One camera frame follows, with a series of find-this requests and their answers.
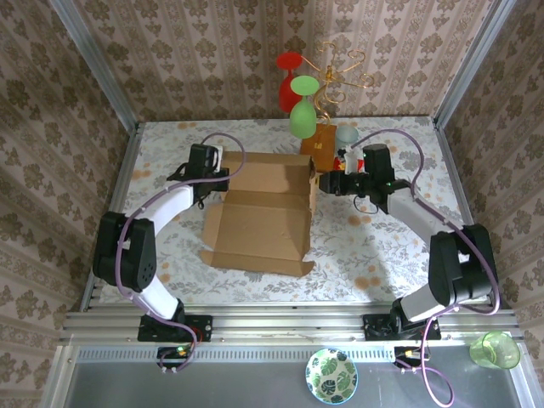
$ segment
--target green cup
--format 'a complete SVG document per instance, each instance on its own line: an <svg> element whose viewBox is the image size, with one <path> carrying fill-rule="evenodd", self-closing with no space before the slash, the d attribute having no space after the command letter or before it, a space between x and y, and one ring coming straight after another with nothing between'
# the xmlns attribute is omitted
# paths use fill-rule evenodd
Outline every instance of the green cup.
<svg viewBox="0 0 544 408"><path fill-rule="evenodd" d="M299 139L311 138L315 134L317 129L317 115L315 114L315 108L310 104L306 97L315 94L320 87L320 83L317 79L311 76L297 76L291 81L291 90L297 94L302 95L302 99L291 110L289 115L289 127L291 133Z"/></svg>
<svg viewBox="0 0 544 408"><path fill-rule="evenodd" d="M510 336L502 331L490 331L472 343L470 358L485 368L510 370L518 365L521 353Z"/></svg>

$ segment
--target cardboard box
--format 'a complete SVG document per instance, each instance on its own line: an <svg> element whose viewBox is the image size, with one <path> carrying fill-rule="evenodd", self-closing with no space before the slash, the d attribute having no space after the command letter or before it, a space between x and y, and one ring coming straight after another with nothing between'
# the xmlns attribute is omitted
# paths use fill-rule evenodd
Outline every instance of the cardboard box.
<svg viewBox="0 0 544 408"><path fill-rule="evenodd" d="M334 144L337 127L317 124L315 135L304 139L300 145L300 154L312 156L317 173L328 173L334 168Z"/></svg>
<svg viewBox="0 0 544 408"><path fill-rule="evenodd" d="M234 172L240 152L225 152L222 167ZM229 183L223 203L208 206L201 251L216 268L305 276L314 262L309 229L317 178L310 156L247 153L246 165Z"/></svg>

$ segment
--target cable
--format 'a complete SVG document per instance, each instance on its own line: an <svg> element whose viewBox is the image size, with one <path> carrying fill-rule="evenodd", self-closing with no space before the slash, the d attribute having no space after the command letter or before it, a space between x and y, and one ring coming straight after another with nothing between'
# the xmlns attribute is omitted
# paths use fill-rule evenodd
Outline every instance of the cable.
<svg viewBox="0 0 544 408"><path fill-rule="evenodd" d="M183 325L181 323L170 321L163 319L161 316L158 316L157 314L153 313L152 310L149 310L146 305L144 305L142 302L140 302L138 299L135 299L131 293L122 285L121 283L121 257L122 257L122 245L125 241L125 238L127 237L128 227L130 224L134 221L136 217L138 217L141 213L145 212L145 209L151 206L155 201L159 200L164 195L168 194L170 191L174 191L176 189L179 189L180 187L183 187L188 184L195 184L195 183L217 183L219 181L227 181L229 179L232 179L236 174L240 172L240 170L244 167L244 164L246 164L246 151L244 150L244 146L242 146L241 141L235 138L234 136L230 136L227 133L223 132L215 132L207 135L203 140L202 143L208 141L210 138L214 136L223 136L225 138L229 138L236 142L236 144L240 147L241 150L241 163L240 166L236 169L236 171L228 176L224 177L217 177L217 178L197 178L194 180L187 180L187 181L180 181L174 185L171 185L167 187L164 190L159 191L157 194L153 195L148 201L146 201L141 207L137 208L127 219L127 222L122 227L121 234L119 235L119 241L117 242L117 251L116 251L116 262L115 262L115 276L116 276L116 286L119 292L122 294L122 296L130 301L132 301L134 304L136 304L139 308L141 308L147 315L151 316L153 319L157 320L158 322L162 323L163 325L172 326L172 327L179 327L181 329L184 329L187 331L191 337L192 337L192 343L191 343L191 349L190 353L185 359L185 361L177 367L177 369L173 372L177 372L180 370L183 370L187 364L190 362L193 352L195 350L196 344L198 343L198 340L196 338L196 334L193 330L191 330L190 327Z"/></svg>
<svg viewBox="0 0 544 408"><path fill-rule="evenodd" d="M204 336L202 336L202 331L200 331L200 329L198 327L191 326L190 328L193 330L193 332L195 332L195 334L198 334L201 337L201 339L198 341L198 344L197 344L197 345L200 346L201 343L202 343L202 340L204 338Z"/></svg>
<svg viewBox="0 0 544 408"><path fill-rule="evenodd" d="M167 356L169 355L172 355L172 354L179 354L179 351L175 348L175 349L168 349L168 350L165 350L161 353L160 357L159 357L159 367L164 370L164 372L167 371L167 368L164 366L164 359L167 358Z"/></svg>
<svg viewBox="0 0 544 408"><path fill-rule="evenodd" d="M357 204L355 203L355 201L356 201L358 198L359 198L359 197L358 197L357 195L354 197L354 207L355 207L355 209L356 209L358 212L363 213L363 214L368 214L368 215L374 215L374 214L377 214L377 213L378 213L378 208L377 208L377 206L375 206L375 207L376 207L376 211L374 211L374 212L367 212L367 211L363 211L363 210L359 209L359 208L357 207Z"/></svg>
<svg viewBox="0 0 544 408"><path fill-rule="evenodd" d="M482 315L494 315L499 310L499 308L501 307L499 284L496 281L495 274L493 273L493 270L491 269L491 267L490 267L489 263L487 262L487 260L485 259L484 255L482 255L482 252L470 241L470 239L455 224L453 224L451 221L446 219L446 217L444 217L440 212L436 211L434 208L429 206L425 201L423 201L423 200L421 200L420 198L417 197L417 190L416 190L417 179L419 178L420 174L422 173L423 166L425 164L425 156L423 154L422 147L419 145L419 143L417 143L417 140L413 136L411 136L409 133L407 133L407 132L405 132L403 130L400 130L400 129L381 129L381 130L378 130L376 132L372 132L371 134L365 136L361 140L358 140L357 142L355 142L354 144L351 145L351 148L354 149L355 147L357 147L358 145L364 143L368 139L373 138L374 136L376 136L376 135L378 135L380 133L387 133L387 132L399 133L399 134L407 137L416 146L417 151L419 153L419 161L420 161L419 162L419 168L417 169L416 175L414 176L414 179L411 181L411 184L410 184L410 192L411 192L411 195L412 195L414 201L420 207L427 210L428 213L435 216L444 225L447 225L449 228L451 228L452 230L454 230L456 232L456 234L461 238L461 240L468 246L468 248L472 251L472 253L479 260L480 264L484 268L485 273L487 274L488 279L490 280L491 288L492 288L492 291L493 291L493 299L492 299L493 306L492 306L492 308L490 310L482 310L482 309L478 309L478 308L475 308L475 307L470 306L470 305L463 305L463 304L460 304L459 306L461 306L461 307L463 307L465 309L468 309L468 310L472 310L473 312L480 313ZM426 367L425 366L425 352L424 352L425 342L427 341L428 331L429 331L434 319L438 319L441 315L445 315L446 313L451 312L455 307L456 307L456 304L451 305L450 307L438 312L437 314L434 314L433 316L431 316L428 319L427 324L425 325L425 330L424 330L423 335L422 335L421 350L423 350L423 351L421 352L421 365L416 368L417 370L422 371L423 383L425 384L425 388L427 389L428 394L430 395L431 399L434 401L434 403L436 405L438 405L438 406L440 406L442 408L449 408L449 407L451 407L453 405L453 402L455 400L453 387L451 386L450 381L448 380L448 378L444 374L442 374L440 371L438 371L438 370L436 370L436 369L434 369L432 367ZM403 366L408 366L404 361L397 360L397 362L399 362ZM448 388L450 389L450 400L447 403L443 403L443 402L439 401L438 398L436 398L436 396L434 395L434 392L431 389L431 386L430 386L430 384L428 382L428 379L427 379L427 371L431 371L431 372L437 374L439 377L441 377L441 378L443 378L445 380Z"/></svg>

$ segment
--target wine glass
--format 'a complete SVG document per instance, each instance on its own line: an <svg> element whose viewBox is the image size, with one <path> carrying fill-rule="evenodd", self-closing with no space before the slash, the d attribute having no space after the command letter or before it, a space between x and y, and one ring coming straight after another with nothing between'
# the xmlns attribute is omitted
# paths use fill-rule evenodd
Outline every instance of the wine glass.
<svg viewBox="0 0 544 408"><path fill-rule="evenodd" d="M291 81L295 77L292 70L296 70L303 63L303 57L297 53L283 53L275 63L280 69L288 71L286 79L280 85L280 109L285 113L291 113L292 108L303 98L291 89Z"/></svg>
<svg viewBox="0 0 544 408"><path fill-rule="evenodd" d="M320 83L312 76L297 76L291 81L291 89L295 94L306 97L315 94L320 87ZM289 126L291 133L299 139L311 138L317 129L317 115L314 105L308 102L307 98L302 98L291 110L289 116Z"/></svg>

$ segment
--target green and white bowl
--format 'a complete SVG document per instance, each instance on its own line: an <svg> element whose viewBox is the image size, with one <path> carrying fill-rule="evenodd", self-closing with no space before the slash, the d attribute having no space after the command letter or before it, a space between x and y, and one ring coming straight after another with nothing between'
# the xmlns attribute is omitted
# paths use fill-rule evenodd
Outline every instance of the green and white bowl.
<svg viewBox="0 0 544 408"><path fill-rule="evenodd" d="M306 365L306 383L319 401L337 405L349 400L357 389L357 367L342 350L323 348Z"/></svg>

